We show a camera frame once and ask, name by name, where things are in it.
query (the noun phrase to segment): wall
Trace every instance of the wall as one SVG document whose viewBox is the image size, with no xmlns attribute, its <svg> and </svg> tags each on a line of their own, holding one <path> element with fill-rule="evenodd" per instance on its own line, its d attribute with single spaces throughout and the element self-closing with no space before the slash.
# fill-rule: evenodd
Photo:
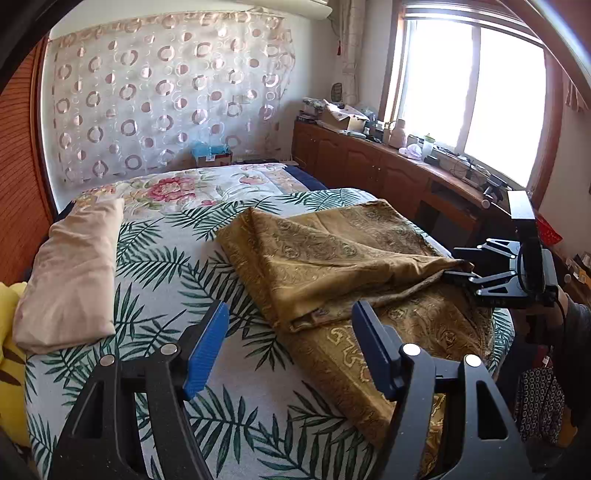
<svg viewBox="0 0 591 480">
<path fill-rule="evenodd" d="M 377 112 L 386 75 L 392 0 L 367 0 L 359 63 L 359 103 Z"/>
<path fill-rule="evenodd" d="M 66 15 L 51 31 L 50 38 L 92 25 L 142 15 L 161 14 L 180 11 L 199 10 L 245 10 L 249 5 L 224 0 L 171 0 L 163 4 L 157 0 L 85 0 Z M 332 75 L 337 50 L 337 38 L 329 20 L 309 20 L 298 15 L 284 14 L 292 31 L 295 49 L 295 66 L 290 75 L 290 85 L 281 100 L 281 118 L 279 142 L 280 159 L 290 157 L 293 120 L 301 105 L 301 98 L 328 98 L 332 85 Z M 43 73 L 46 81 L 47 71 Z M 44 113 L 51 112 L 51 100 L 41 98 Z M 42 116 L 42 128 L 45 131 L 51 122 Z M 51 188 L 54 192 L 58 210 L 62 210 L 81 190 L 65 186 L 57 181 L 56 172 L 49 172 Z"/>
<path fill-rule="evenodd" d="M 41 45 L 23 60 L 0 95 L 0 281 L 21 281 L 47 235 L 52 214 L 31 132 L 31 84 Z"/>
<path fill-rule="evenodd" d="M 564 239 L 557 245 L 563 255 L 591 252 L 590 186 L 591 111 L 573 112 L 565 105 L 554 170 L 540 206 Z"/>
</svg>

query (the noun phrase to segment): white wall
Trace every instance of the white wall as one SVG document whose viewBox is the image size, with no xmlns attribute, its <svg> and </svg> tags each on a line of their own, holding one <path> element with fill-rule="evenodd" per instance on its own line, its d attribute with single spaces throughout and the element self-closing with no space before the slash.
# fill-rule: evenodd
<svg viewBox="0 0 591 480">
<path fill-rule="evenodd" d="M 591 111 L 566 105 L 558 152 L 540 213 L 563 237 L 557 248 L 573 257 L 591 252 Z"/>
<path fill-rule="evenodd" d="M 246 10 L 250 5 L 226 0 L 85 0 L 67 14 L 50 32 L 50 38 L 81 30 L 86 27 L 121 20 L 182 11 L 199 10 Z M 281 99 L 281 119 L 279 142 L 281 159 L 289 158 L 293 121 L 300 109 L 302 97 L 329 98 L 335 65 L 338 40 L 332 31 L 329 20 L 310 20 L 298 15 L 282 14 L 287 20 L 294 41 L 295 66 L 290 75 L 290 84 Z M 41 108 L 51 114 L 51 99 L 43 95 L 43 83 L 52 72 L 43 73 Z M 44 120 L 42 114 L 41 129 L 45 133 L 51 128 L 51 121 Z M 59 180 L 50 166 L 49 177 L 58 210 L 62 210 L 85 186 L 73 189 Z"/>
<path fill-rule="evenodd" d="M 392 0 L 367 0 L 358 71 L 359 103 L 375 112 L 384 87 L 391 23 Z"/>
</svg>

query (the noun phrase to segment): gold patterned cloth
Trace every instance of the gold patterned cloth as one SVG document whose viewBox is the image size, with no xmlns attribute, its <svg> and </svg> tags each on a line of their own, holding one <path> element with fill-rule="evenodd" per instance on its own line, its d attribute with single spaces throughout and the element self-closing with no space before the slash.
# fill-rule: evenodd
<svg viewBox="0 0 591 480">
<path fill-rule="evenodd" d="M 380 446 L 393 403 L 375 389 L 350 322 L 364 299 L 404 342 L 460 360 L 492 351 L 489 309 L 473 307 L 443 270 L 442 257 L 387 202 L 280 218 L 249 209 L 217 239 L 249 294 L 296 363 L 365 437 Z M 434 403 L 425 461 L 434 458 L 442 399 Z"/>
</svg>

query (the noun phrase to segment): blue gripper pad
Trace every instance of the blue gripper pad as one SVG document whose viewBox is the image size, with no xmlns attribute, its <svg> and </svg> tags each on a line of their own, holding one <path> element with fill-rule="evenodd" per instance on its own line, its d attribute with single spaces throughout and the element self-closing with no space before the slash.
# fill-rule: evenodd
<svg viewBox="0 0 591 480">
<path fill-rule="evenodd" d="M 389 400 L 396 400 L 404 382 L 400 377 L 402 340 L 395 329 L 382 325 L 367 301 L 353 305 L 353 331 L 361 347 L 375 388 Z"/>
<path fill-rule="evenodd" d="M 228 331 L 229 319 L 228 305 L 220 303 L 189 357 L 187 379 L 183 384 L 183 390 L 187 398 L 193 398 L 204 389 L 212 371 L 213 363 Z"/>
</svg>

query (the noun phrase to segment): window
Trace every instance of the window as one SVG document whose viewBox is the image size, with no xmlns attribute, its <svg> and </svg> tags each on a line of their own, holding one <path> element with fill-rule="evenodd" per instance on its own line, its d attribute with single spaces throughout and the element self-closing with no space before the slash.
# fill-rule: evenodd
<svg viewBox="0 0 591 480">
<path fill-rule="evenodd" d="M 544 120 L 544 51 L 469 22 L 407 20 L 397 118 L 525 187 Z"/>
</svg>

